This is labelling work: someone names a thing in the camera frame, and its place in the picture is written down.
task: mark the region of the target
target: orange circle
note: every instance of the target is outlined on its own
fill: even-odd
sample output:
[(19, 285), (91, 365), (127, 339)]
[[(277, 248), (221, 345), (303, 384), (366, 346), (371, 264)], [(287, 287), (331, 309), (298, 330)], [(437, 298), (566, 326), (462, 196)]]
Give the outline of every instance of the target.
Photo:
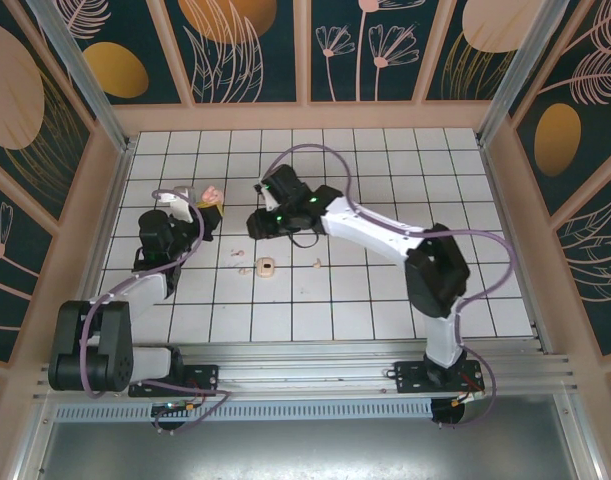
[[(237, 15), (232, 12), (230, 1)], [(245, 30), (241, 31), (245, 28), (245, 18), (259, 37), (271, 28), (276, 18), (276, 0), (178, 0), (178, 5), (198, 33), (217, 43), (248, 40)]]

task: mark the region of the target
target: white robotic arm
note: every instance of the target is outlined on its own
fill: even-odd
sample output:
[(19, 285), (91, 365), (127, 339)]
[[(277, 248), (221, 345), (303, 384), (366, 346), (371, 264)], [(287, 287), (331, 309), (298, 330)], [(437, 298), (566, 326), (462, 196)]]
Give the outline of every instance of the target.
[[(405, 271), (415, 314), (424, 315), (430, 368), (436, 367), (441, 376), (441, 370), (448, 371), (464, 359), (456, 338), (454, 312), (465, 293), (469, 269), (451, 236), (422, 238), (428, 232), (424, 228), (355, 205), (338, 190), (323, 185), (312, 192), (287, 165), (272, 171), (256, 189), (263, 195), (266, 208), (258, 209), (247, 221), (252, 238), (291, 237), (300, 230), (312, 229), (388, 258)], [(447, 228), (435, 225), (429, 230), (435, 231)]]
[[(410, 233), (423, 232), (421, 227), (414, 227), (395, 222), (383, 215), (372, 212), (362, 206), (358, 208), (367, 216), (395, 224), (400, 229)], [(405, 270), (408, 252), (416, 250), (423, 242), (422, 238), (404, 236), (387, 230), (357, 215), (350, 207), (347, 198), (339, 197), (327, 207), (327, 212), (321, 217), (323, 228), (327, 235), (339, 237), (372, 250), (391, 260), (396, 266)], [(427, 334), (427, 358), (443, 368), (449, 368), (456, 363), (462, 354), (461, 347), (456, 343), (455, 315), (451, 312), (447, 318), (424, 316), (425, 332)]]
[[(181, 197), (169, 192), (159, 198), (169, 204), (171, 215), (149, 210), (139, 218), (142, 247), (136, 252), (133, 277), (101, 297), (69, 301), (61, 306), (48, 371), (55, 390), (83, 389), (80, 353), (83, 348), (87, 378), (93, 390), (122, 391), (135, 382), (168, 377), (182, 370), (175, 349), (134, 347), (131, 336), (132, 325), (139, 317), (175, 291), (182, 259), (197, 247), (199, 235), (202, 240), (211, 241), (212, 231), (221, 219), (219, 208), (211, 200), (222, 202), (222, 194), (213, 187), (203, 195), (203, 200), (209, 196), (208, 202), (199, 205), (198, 211), (188, 205), (188, 201), (196, 202), (192, 187), (177, 187), (174, 192)], [(83, 341), (83, 323), (88, 321), (90, 333)]]

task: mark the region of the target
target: purple cable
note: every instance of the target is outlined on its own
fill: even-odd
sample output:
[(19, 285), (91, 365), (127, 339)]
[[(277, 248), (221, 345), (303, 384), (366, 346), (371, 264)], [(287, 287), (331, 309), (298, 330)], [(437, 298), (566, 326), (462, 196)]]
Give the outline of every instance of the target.
[(296, 150), (302, 150), (304, 148), (316, 148), (319, 150), (323, 150), (324, 152), (329, 152), (332, 155), (334, 155), (341, 162), (341, 164), (345, 168), (345, 175), (347, 176), (347, 185), (345, 186), (345, 198), (347, 199), (347, 203), (349, 204), (350, 208), (356, 215), (358, 215), (359, 217), (361, 217), (364, 220), (367, 220), (368, 222), (372, 223), (373, 225), (384, 228), (386, 230), (389, 230), (390, 232), (393, 232), (399, 235), (403, 235), (406, 237), (414, 237), (414, 238), (441, 238), (441, 237), (451, 237), (454, 235), (470, 235), (470, 236), (476, 235), (476, 236), (492, 239), (500, 243), (503, 246), (503, 248), (507, 250), (507, 254), (509, 256), (509, 266), (507, 270), (505, 271), (505, 273), (503, 274), (503, 276), (490, 287), (484, 289), (483, 291), (479, 293), (472, 295), (471, 297), (467, 297), (463, 299), (461, 302), (459, 302), (456, 305), (456, 309), (454, 311), (454, 314), (455, 314), (454, 336), (456, 337), (456, 343), (463, 350), (465, 350), (466, 352), (476, 357), (476, 359), (479, 362), (481, 362), (483, 366), (487, 369), (490, 381), (492, 382), (492, 385), (491, 385), (492, 394), (491, 394), (490, 403), (487, 406), (487, 409), (481, 415), (479, 415), (478, 417), (476, 417), (473, 420), (470, 420), (470, 421), (467, 421), (461, 424), (452, 425), (452, 427), (454, 428), (457, 426), (462, 427), (462, 426), (472, 425), (474, 423), (480, 422), (491, 411), (496, 401), (496, 394), (497, 394), (496, 376), (494, 375), (494, 372), (492, 371), (490, 364), (481, 355), (479, 355), (478, 353), (476, 353), (474, 350), (472, 350), (471, 348), (469, 348), (468, 346), (466, 346), (463, 343), (463, 338), (461, 337), (461, 311), (463, 310), (463, 308), (465, 308), (470, 303), (474, 302), (475, 300), (484, 298), (485, 296), (489, 295), (490, 293), (498, 290), (505, 282), (507, 282), (507, 280), (512, 275), (512, 272), (514, 271), (516, 264), (517, 264), (516, 253), (514, 252), (514, 249), (509, 244), (509, 242), (507, 242), (504, 238), (499, 237), (498, 235), (494, 235), (493, 233), (485, 232), (483, 230), (465, 229), (465, 230), (450, 230), (447, 232), (413, 232), (411, 230), (406, 230), (397, 225), (392, 225), (391, 223), (384, 222), (378, 218), (372, 217), (371, 215), (362, 211), (360, 206), (358, 206), (354, 202), (354, 200), (352, 200), (352, 196), (351, 196), (352, 173), (349, 168), (349, 165), (347, 164), (347, 161), (336, 150), (328, 146), (325, 146), (325, 145), (320, 145), (317, 143), (303, 143), (300, 145), (295, 145), (292, 148), (289, 148), (288, 150), (285, 150), (278, 157), (276, 157), (276, 160), (274, 160), (274, 162), (269, 166), (269, 168), (267, 169), (267, 172), (265, 172), (265, 174), (263, 175), (262, 180), (266, 179), (273, 172), (274, 167), (276, 167), (276, 165), (278, 165), (278, 163), (281, 160), (283, 160), (287, 155), (289, 155), (292, 152), (295, 152)]
[(198, 250), (199, 245), (203, 241), (203, 234), (205, 233), (205, 223), (203, 221), (203, 216), (201, 215), (201, 212), (198, 210), (196, 205), (194, 205), (190, 201), (190, 199), (187, 198), (185, 195), (181, 195), (173, 190), (156, 190), (152, 192), (152, 197), (158, 200), (159, 196), (163, 193), (172, 194), (176, 196), (177, 198), (180, 198), (181, 200), (184, 200), (185, 202), (187, 202), (187, 205), (189, 205), (189, 207), (196, 214), (196, 218), (198, 221), (198, 238), (196, 239), (196, 243), (194, 243), (191, 250), (186, 255), (180, 257), (178, 260), (174, 260), (173, 262), (170, 262), (161, 267), (156, 267), (156, 268), (152, 268), (151, 270), (146, 270), (144, 272), (135, 273), (132, 277), (126, 280), (123, 280), (121, 283), (119, 283), (115, 287), (112, 287), (107, 293), (102, 295), (94, 303), (94, 305), (92, 305), (92, 308), (90, 308), (89, 312), (87, 313), (85, 317), (85, 321), (83, 322), (83, 332), (81, 333), (81, 340), (80, 340), (81, 383), (83, 384), (83, 390), (85, 390), (85, 393), (90, 398), (99, 398), (105, 393), (105, 392), (94, 392), (92, 390), (91, 385), (89, 384), (89, 377), (87, 376), (87, 340), (88, 340), (87, 337), (89, 337), (89, 329), (91, 327), (92, 319), (94, 318), (94, 314), (96, 314), (96, 311), (100, 308), (100, 306), (105, 301), (109, 300), (110, 298), (116, 295), (120, 295), (128, 287), (133, 285), (139, 278), (156, 275), (157, 273), (167, 270), (168, 268), (172, 268), (172, 267), (175, 267), (176, 265), (180, 265), (181, 263), (184, 263), (189, 257), (191, 257), (192, 255), (194, 255), (194, 253), (196, 253), (196, 250)]
[[(216, 409), (218, 409), (218, 407), (223, 405), (229, 399), (229, 397), (232, 395), (232, 392), (228, 392), (228, 391), (225, 391), (225, 390), (203, 390), (201, 388), (177, 387), (176, 385), (168, 385), (167, 383), (158, 382), (156, 380), (144, 380), (141, 383), (143, 383), (145, 385), (151, 385), (152, 387), (167, 388), (169, 390), (176, 390), (177, 392), (191, 393), (191, 394), (194, 394), (194, 395), (197, 395), (197, 394), (198, 395), (223, 395), (223, 398), (221, 398), (217, 403), (215, 403), (209, 409), (207, 409), (207, 411), (205, 413), (203, 413), (200, 417), (198, 417), (196, 420), (193, 420), (191, 422), (187, 421), (183, 425), (181, 425), (180, 427), (178, 427), (178, 428), (176, 428), (174, 430), (170, 430), (170, 432), (169, 432), (170, 435), (174, 435), (175, 433), (181, 433), (181, 432), (184, 432), (186, 430), (189, 430), (190, 428), (196, 427), (197, 425), (202, 423), (203, 420), (205, 420), (212, 413), (214, 413), (216, 411)], [(161, 419), (161, 417), (165, 413), (166, 413), (165, 410), (161, 410), (160, 412), (158, 412), (156, 417), (154, 417), (154, 426), (158, 430), (158, 433), (162, 433), (163, 432), (163, 429), (161, 428), (161, 426), (159, 424), (159, 420)]]

